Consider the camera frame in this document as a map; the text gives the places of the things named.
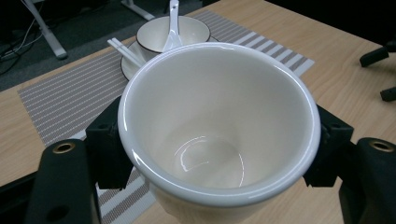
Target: dark floor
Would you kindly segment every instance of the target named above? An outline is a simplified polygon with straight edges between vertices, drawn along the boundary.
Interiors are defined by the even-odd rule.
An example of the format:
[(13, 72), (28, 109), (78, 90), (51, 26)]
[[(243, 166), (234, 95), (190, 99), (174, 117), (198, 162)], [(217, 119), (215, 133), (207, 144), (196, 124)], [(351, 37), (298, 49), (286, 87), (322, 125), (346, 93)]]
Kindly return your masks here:
[[(2, 1), (17, 2), (22, 9), (25, 9), (19, 1)], [(119, 40), (124, 40), (134, 36), (138, 28), (147, 22), (122, 5), (120, 0), (56, 0), (57, 4), (52, 4), (54, 1), (46, 0), (40, 14), (66, 50), (68, 57), (64, 60), (56, 59), (44, 37), (40, 37), (32, 45), (20, 49), (18, 54), (12, 54), (6, 58), (0, 55), (2, 58), (0, 61), (0, 91), (104, 49), (108, 47), (106, 41), (109, 38), (116, 37)], [(68, 7), (60, 7), (59, 2), (64, 1), (68, 3), (65, 5)], [(179, 2), (180, 15), (192, 12), (202, 7), (203, 4), (201, 0), (180, 0)], [(167, 0), (134, 0), (134, 3), (155, 17), (169, 15), (165, 8)], [(18, 19), (26, 17), (27, 19), (22, 25), (23, 22), (19, 22), (18, 25), (22, 28), (13, 31), (14, 39), (10, 41), (15, 43), (16, 47), (21, 44), (27, 26), (33, 19), (33, 17), (29, 18), (28, 11), (27, 16), (23, 15), (25, 14), (20, 14)], [(37, 27), (35, 24), (27, 36), (25, 44), (40, 36), (41, 33)], [(9, 47), (7, 41), (0, 41), (0, 53), (7, 51)]]

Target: striped placemat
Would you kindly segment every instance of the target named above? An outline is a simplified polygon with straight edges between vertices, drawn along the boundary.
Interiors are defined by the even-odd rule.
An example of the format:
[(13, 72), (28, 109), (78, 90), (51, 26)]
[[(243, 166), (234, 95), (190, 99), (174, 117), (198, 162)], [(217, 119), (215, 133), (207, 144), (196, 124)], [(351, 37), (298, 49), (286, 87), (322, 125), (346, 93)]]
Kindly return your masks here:
[[(193, 17), (204, 22), (218, 41), (262, 51), (297, 76), (314, 63), (211, 11)], [(46, 147), (67, 138), (84, 138), (88, 125), (122, 94), (128, 80), (121, 71), (120, 60), (120, 54), (112, 50), (19, 91)], [(98, 189), (98, 196), (104, 224), (131, 223), (155, 202), (135, 169), (126, 189)]]

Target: white stripe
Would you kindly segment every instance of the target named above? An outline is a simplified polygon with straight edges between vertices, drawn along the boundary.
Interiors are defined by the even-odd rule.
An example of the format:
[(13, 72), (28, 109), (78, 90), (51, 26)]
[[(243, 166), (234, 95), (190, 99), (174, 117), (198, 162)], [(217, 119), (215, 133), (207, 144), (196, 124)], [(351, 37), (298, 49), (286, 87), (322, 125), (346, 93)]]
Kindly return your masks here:
[[(113, 59), (113, 58), (117, 58), (117, 60), (118, 60), (118, 58), (120, 57), (120, 55), (117, 53), (116, 55), (113, 55), (113, 56), (111, 56), (111, 57), (108, 57), (108, 58), (106, 58), (106, 61), (108, 61), (108, 60), (111, 60), (111, 59)], [(43, 81), (43, 82), (40, 82), (40, 83), (37, 83), (37, 85), (35, 85), (32, 89), (29, 89), (28, 91), (24, 91), (23, 92), (23, 98), (26, 98), (27, 96), (29, 96), (29, 95), (32, 95), (32, 94), (35, 94), (35, 93), (37, 93), (37, 92), (39, 92), (39, 91), (44, 91), (45, 89), (48, 89), (49, 87), (52, 87), (52, 86), (55, 86), (55, 87), (59, 87), (59, 86), (56, 86), (58, 83), (64, 83), (64, 80), (70, 80), (71, 78), (74, 78), (75, 76), (78, 76), (79, 77), (79, 75), (80, 74), (84, 74), (83, 72), (85, 72), (85, 71), (91, 71), (91, 68), (94, 68), (97, 64), (95, 63), (95, 64), (93, 64), (93, 65), (91, 65), (91, 66), (89, 66), (89, 67), (87, 67), (87, 65), (90, 65), (92, 62), (89, 62), (89, 63), (87, 63), (87, 64), (84, 64), (83, 66), (81, 66), (81, 67), (77, 67), (77, 68), (74, 68), (74, 69), (72, 69), (72, 70), (70, 70), (70, 71), (67, 71), (66, 73), (64, 73), (64, 74), (58, 74), (57, 76), (54, 76), (54, 77), (52, 77), (52, 78), (49, 78), (48, 80), (45, 80), (45, 81)], [(78, 69), (81, 69), (81, 68), (84, 68), (83, 70), (81, 70), (81, 71), (79, 71), (79, 72), (76, 72), (75, 74), (71, 74), (72, 72), (74, 72), (74, 71), (77, 71)], [(47, 85), (47, 86), (45, 86), (45, 87), (42, 87), (42, 88), (40, 88), (40, 89), (38, 89), (37, 91), (33, 91), (33, 92), (29, 92), (29, 91), (31, 91), (31, 90), (35, 90), (35, 89), (37, 89), (37, 87), (41, 87), (41, 86), (43, 86), (44, 84), (47, 84), (48, 82), (50, 82), (50, 81), (55, 81), (56, 80), (56, 82), (54, 82), (54, 83), (51, 83), (51, 84), (49, 84), (49, 85)]]
[[(103, 77), (103, 75), (105, 75), (105, 74), (102, 74), (102, 73), (104, 73), (105, 71), (107, 71), (107, 72), (106, 72), (107, 74), (111, 74), (112, 72), (118, 71), (118, 70), (120, 69), (120, 65), (119, 65), (119, 64), (116, 64), (116, 63), (114, 63), (114, 62), (116, 62), (116, 61), (113, 61), (113, 62), (111, 62), (111, 63), (107, 63), (107, 64), (105, 64), (104, 66), (100, 66), (100, 67), (97, 67), (97, 68), (95, 68), (95, 69), (92, 69), (91, 71), (89, 71), (89, 72), (83, 74), (83, 75), (80, 76), (80, 77), (67, 80), (66, 82), (64, 82), (64, 83), (62, 83), (61, 85), (59, 85), (59, 86), (57, 86), (56, 88), (54, 88), (52, 91), (55, 91), (55, 90), (57, 90), (57, 89), (60, 89), (60, 90), (57, 92), (57, 94), (59, 94), (59, 93), (61, 93), (61, 92), (75, 91), (74, 86), (77, 86), (77, 84), (79, 84), (79, 83), (81, 83), (81, 82), (84, 83), (84, 84), (81, 86), (81, 88), (82, 88), (82, 87), (84, 87), (84, 86), (90, 86), (90, 84), (91, 84), (91, 83), (94, 83), (97, 79), (99, 79), (99, 80), (101, 80), (101, 81), (104, 81), (104, 80), (102, 80), (102, 77)], [(97, 72), (97, 70), (100, 70), (100, 74), (102, 74), (101, 76), (94, 76), (94, 78), (92, 78), (92, 76), (89, 76), (89, 73), (92, 73), (92, 74), (99, 74), (99, 73)], [(37, 107), (35, 107), (35, 109), (38, 109), (40, 106), (42, 107), (42, 106), (44, 106), (44, 105), (46, 105), (46, 104), (50, 104), (50, 103), (51, 103), (51, 101), (49, 101), (49, 102), (47, 101), (47, 102), (46, 102), (47, 99), (50, 99), (50, 100), (52, 100), (52, 101), (56, 101), (56, 100), (57, 100), (56, 98), (52, 98), (52, 97), (53, 97), (53, 96), (52, 96), (52, 95), (48, 95), (47, 92), (43, 92), (43, 93), (41, 93), (41, 94), (39, 94), (39, 95), (37, 95), (37, 96), (32, 97), (31, 99), (29, 99), (28, 101), (31, 101), (31, 100), (33, 100), (33, 99), (35, 99), (35, 98), (39, 98), (39, 100), (37, 100), (36, 102), (33, 102), (32, 104), (29, 104), (29, 105), (26, 106), (26, 107), (32, 107), (33, 105), (37, 105), (38, 103), (45, 102), (44, 104), (38, 105)]]
[(292, 66), (294, 63), (296, 63), (297, 61), (299, 61), (301, 58), (303, 58), (303, 55), (301, 54), (297, 54), (296, 56), (294, 56), (292, 59), (290, 59), (288, 62), (285, 63), (285, 65), (287, 67)]
[[(110, 91), (110, 90), (112, 90), (114, 88), (117, 88), (117, 87), (118, 86), (111, 86), (111, 87), (109, 87), (107, 89), (107, 91)], [(115, 91), (120, 91), (122, 89), (124, 89), (124, 87), (118, 88)], [(50, 127), (61, 123), (62, 121), (65, 121), (65, 120), (67, 120), (69, 118), (73, 118), (73, 116), (77, 115), (78, 113), (81, 113), (81, 114), (84, 114), (84, 115), (88, 114), (89, 111), (83, 111), (83, 109), (91, 108), (92, 105), (95, 105), (96, 103), (101, 102), (101, 101), (103, 101), (103, 99), (96, 99), (96, 98), (86, 99), (85, 102), (82, 102), (82, 103), (80, 103), (78, 105), (74, 105), (71, 109), (69, 109), (69, 111), (71, 111), (71, 113), (67, 113), (68, 111), (64, 111), (61, 114), (62, 116), (57, 116), (57, 117), (54, 117), (54, 118), (51, 118), (51, 119), (46, 119), (46, 120), (40, 122), (39, 124), (37, 124), (36, 127), (40, 129), (40, 132), (44, 132), (47, 129), (49, 129)], [(40, 128), (40, 127), (42, 127), (43, 125), (45, 125), (47, 123), (49, 124), (49, 125), (47, 125), (47, 127), (43, 127), (42, 129)]]
[(283, 48), (283, 46), (281, 46), (281, 45), (276, 45), (275, 47), (273, 47), (272, 49), (270, 49), (268, 52), (267, 52), (267, 54), (268, 55), (272, 55), (272, 54), (274, 54), (275, 52), (277, 52), (279, 49), (281, 49), (281, 48)]
[(234, 27), (221, 35), (217, 35), (216, 38), (221, 39), (222, 41), (226, 41), (227, 43), (231, 43), (232, 40), (244, 35), (246, 35), (246, 31), (243, 30), (243, 27)]
[(111, 224), (133, 223), (142, 213), (155, 203), (155, 197), (148, 192), (134, 205), (130, 206), (124, 213), (117, 217)]
[(297, 77), (300, 77), (306, 70), (308, 70), (312, 65), (314, 65), (314, 61), (308, 59), (303, 64), (301, 64), (296, 70), (294, 70), (294, 74)]
[(251, 48), (253, 45), (259, 43), (262, 40), (264, 40), (264, 38), (265, 37), (261, 35), (261, 36), (257, 37), (256, 39), (252, 40), (250, 43), (247, 43), (245, 46), (248, 47), (248, 48)]
[[(40, 115), (40, 117), (38, 117), (37, 119), (35, 119), (36, 122), (40, 121), (40, 125), (38, 125), (37, 127), (41, 126), (43, 123), (49, 122), (50, 119), (47, 119), (48, 116), (52, 115), (52, 114), (56, 114), (56, 116), (52, 119), (57, 119), (58, 117), (63, 117), (64, 114), (69, 114), (69, 111), (73, 112), (76, 108), (79, 108), (87, 103), (90, 103), (90, 101), (92, 99), (95, 99), (98, 94), (104, 92), (103, 88), (105, 88), (105, 91), (110, 90), (110, 88), (106, 89), (106, 86), (110, 86), (110, 84), (115, 83), (115, 85), (118, 85), (119, 79), (123, 79), (123, 77), (109, 77), (109, 78), (105, 78), (104, 80), (100, 80), (97, 83), (94, 83), (93, 85), (86, 87), (84, 90), (78, 90), (76, 89), (76, 93), (71, 95), (68, 98), (62, 99), (63, 97), (58, 97), (61, 98), (62, 100), (57, 100), (57, 103), (48, 106), (47, 108), (43, 108), (40, 111), (37, 111), (36, 113), (34, 113), (32, 115), (32, 117), (38, 117), (38, 115), (40, 115), (41, 113), (49, 110), (48, 113), (44, 113), (44, 115)], [(91, 91), (89, 94), (81, 94), (82, 91), (85, 91), (87, 89), (93, 89), (93, 91)]]
[(235, 42), (233, 42), (234, 44), (241, 44), (242, 42), (244, 42), (245, 40), (247, 40), (247, 39), (249, 39), (249, 38), (251, 38), (252, 36), (254, 36), (254, 35), (256, 35), (256, 33), (254, 33), (254, 32), (250, 32), (250, 34), (248, 34), (248, 35), (245, 35), (244, 37), (242, 37), (242, 38), (240, 38), (240, 39), (238, 39), (238, 40), (236, 40)]
[[(120, 88), (120, 89), (118, 89), (118, 90), (115, 90), (115, 91), (113, 91), (113, 92), (120, 92), (121, 90), (123, 90), (123, 88)], [(89, 119), (91, 119), (91, 118), (96, 118), (97, 116), (99, 116), (101, 113), (102, 113), (102, 111), (99, 111), (98, 110), (98, 108), (102, 108), (102, 106), (104, 106), (104, 105), (106, 105), (106, 104), (109, 104), (109, 103), (111, 103), (112, 101), (110, 100), (110, 101), (107, 101), (107, 102), (104, 102), (103, 104), (100, 104), (99, 106), (97, 106), (97, 107), (95, 107), (95, 108), (93, 108), (93, 109), (91, 109), (91, 110), (89, 110), (89, 111), (86, 111), (86, 113), (84, 114), (84, 115), (81, 115), (81, 117), (79, 117), (78, 119), (73, 119), (73, 120), (70, 120), (69, 122), (74, 122), (74, 121), (87, 121), (87, 120), (89, 120)], [(83, 111), (85, 108), (81, 108), (79, 111), (77, 111), (76, 112), (76, 114), (73, 114), (73, 115), (71, 115), (71, 116), (69, 116), (69, 117), (73, 117), (73, 116), (75, 116), (75, 115), (77, 115), (77, 114), (80, 114), (80, 111)], [(91, 112), (92, 111), (97, 111), (97, 113), (96, 114), (92, 114), (91, 116), (90, 116), (90, 114), (91, 114)], [(52, 128), (52, 126), (55, 126), (55, 125), (50, 125), (49, 127), (46, 127), (44, 130), (40, 130), (39, 131), (39, 133), (40, 133), (40, 135), (41, 135), (41, 138), (42, 138), (42, 140), (44, 141), (44, 142), (46, 142), (46, 143), (48, 143), (48, 142), (51, 142), (52, 140), (55, 140), (56, 139), (56, 137), (55, 138), (51, 138), (50, 140), (47, 140), (49, 137), (51, 137), (51, 135), (52, 135), (52, 130), (49, 130), (48, 131), (48, 129), (49, 128)], [(71, 132), (73, 132), (73, 130), (72, 129), (67, 129), (67, 130), (64, 130), (64, 133), (71, 133)]]
[[(211, 25), (210, 23), (212, 23), (213, 25), (215, 24), (213, 21), (212, 22), (208, 22), (206, 25)], [(220, 21), (220, 22), (216, 22), (216, 29), (213, 30), (213, 33), (219, 33), (221, 31), (226, 31), (228, 29), (226, 28), (233, 28), (234, 25), (231, 24), (228, 21)]]
[(284, 59), (286, 56), (288, 56), (289, 54), (291, 54), (293, 51), (291, 49), (286, 49), (285, 51), (283, 51), (283, 53), (279, 54), (276, 59), (278, 61), (282, 61), (282, 59)]
[(122, 200), (126, 199), (129, 195), (134, 193), (138, 188), (144, 185), (142, 177), (138, 177), (131, 184), (127, 185), (125, 189), (120, 190), (110, 200), (100, 206), (102, 217), (109, 213), (113, 208), (119, 205)]
[(96, 194), (98, 197), (100, 197), (102, 194), (106, 193), (109, 189), (99, 189), (99, 187), (96, 185)]
[(274, 41), (272, 40), (268, 40), (267, 42), (263, 43), (262, 45), (258, 46), (256, 48), (256, 50), (258, 51), (262, 51), (263, 49), (267, 48), (269, 45), (271, 45), (272, 43), (274, 43)]
[(226, 23), (224, 23), (224, 25), (216, 28), (216, 30), (213, 31), (213, 34), (218, 34), (216, 37), (221, 39), (226, 37), (233, 38), (236, 35), (240, 35), (242, 31), (245, 31), (244, 27), (235, 26), (235, 24), (233, 24), (232, 22), (227, 21)]

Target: cable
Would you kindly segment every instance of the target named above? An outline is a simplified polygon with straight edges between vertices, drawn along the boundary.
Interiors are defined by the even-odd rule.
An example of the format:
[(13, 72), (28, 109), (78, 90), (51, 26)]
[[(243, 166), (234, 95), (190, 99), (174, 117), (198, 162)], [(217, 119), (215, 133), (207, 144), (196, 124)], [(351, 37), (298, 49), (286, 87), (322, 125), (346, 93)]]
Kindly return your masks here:
[[(42, 2), (42, 3), (41, 3), (41, 6), (40, 6), (40, 9), (38, 10), (39, 12), (41, 11), (41, 8), (43, 7), (43, 5), (44, 5), (44, 3)], [(21, 42), (21, 45), (20, 45), (17, 49), (12, 49), (12, 50), (10, 50), (9, 52), (6, 52), (4, 55), (2, 55), (1, 59), (4, 59), (4, 58), (8, 57), (9, 55), (12, 55), (12, 54), (18, 52), (18, 50), (20, 50), (21, 48), (24, 48), (24, 47), (26, 47), (26, 46), (28, 46), (28, 45), (30, 45), (30, 44), (35, 43), (35, 42), (42, 36), (42, 35), (41, 35), (41, 36), (39, 36), (37, 39), (35, 39), (35, 40), (29, 42), (28, 44), (24, 45), (24, 42), (26, 41), (26, 38), (27, 38), (27, 36), (29, 35), (29, 32), (30, 32), (30, 30), (32, 29), (34, 23), (35, 23), (35, 19), (32, 20), (32, 23), (30, 24), (29, 28), (27, 29), (26, 34), (25, 34), (25, 36), (24, 36), (24, 38), (23, 38), (23, 40), (22, 40), (22, 42)]]
[(26, 49), (26, 50), (25, 50), (24, 52), (22, 52), (22, 53), (15, 52), (15, 54), (17, 55), (15, 58), (9, 58), (9, 59), (4, 60), (3, 62), (10, 61), (10, 60), (12, 60), (12, 59), (16, 59), (5, 71), (0, 72), (0, 76), (3, 75), (3, 74), (5, 74), (5, 73), (8, 72), (9, 70), (11, 70), (11, 68), (20, 60), (22, 54), (24, 54), (24, 53), (26, 53), (27, 51), (29, 51), (29, 50), (32, 48), (32, 46), (33, 46), (33, 44), (31, 44), (31, 45), (29, 46), (29, 48)]

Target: wooden table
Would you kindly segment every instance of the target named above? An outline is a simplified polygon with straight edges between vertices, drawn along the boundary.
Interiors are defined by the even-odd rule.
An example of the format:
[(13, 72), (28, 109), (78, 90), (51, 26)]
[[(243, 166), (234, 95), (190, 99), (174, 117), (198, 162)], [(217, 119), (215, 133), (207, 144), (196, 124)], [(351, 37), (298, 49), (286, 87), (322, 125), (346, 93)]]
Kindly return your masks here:
[[(221, 0), (203, 9), (315, 61), (302, 80), (318, 105), (355, 128), (352, 142), (375, 137), (396, 143), (396, 103), (384, 102), (379, 95), (396, 84), (396, 58), (390, 55), (366, 68), (359, 63), (361, 55), (380, 46), (262, 0)], [(44, 149), (17, 91), (110, 50), (0, 93), (0, 186), (34, 172)], [(334, 188), (312, 189), (301, 179), (244, 223), (343, 223), (340, 183), (338, 180)], [(134, 223), (177, 222), (155, 203)]]

